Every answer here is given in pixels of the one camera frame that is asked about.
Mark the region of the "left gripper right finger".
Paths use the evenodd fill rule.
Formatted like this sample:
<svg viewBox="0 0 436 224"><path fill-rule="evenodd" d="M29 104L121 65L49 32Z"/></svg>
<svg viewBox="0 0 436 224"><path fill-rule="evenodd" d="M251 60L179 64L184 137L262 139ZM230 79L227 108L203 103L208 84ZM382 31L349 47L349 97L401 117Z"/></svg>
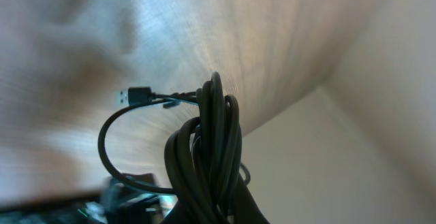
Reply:
<svg viewBox="0 0 436 224"><path fill-rule="evenodd" d="M234 224L269 224L250 194L242 176L238 177L232 202Z"/></svg>

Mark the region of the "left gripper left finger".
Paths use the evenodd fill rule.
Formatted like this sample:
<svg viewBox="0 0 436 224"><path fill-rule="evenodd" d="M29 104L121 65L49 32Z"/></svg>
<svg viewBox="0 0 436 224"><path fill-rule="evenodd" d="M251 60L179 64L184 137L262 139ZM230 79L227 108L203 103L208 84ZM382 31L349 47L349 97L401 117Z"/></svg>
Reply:
<svg viewBox="0 0 436 224"><path fill-rule="evenodd" d="M203 221L204 215L197 204L179 200L161 224L201 224Z"/></svg>

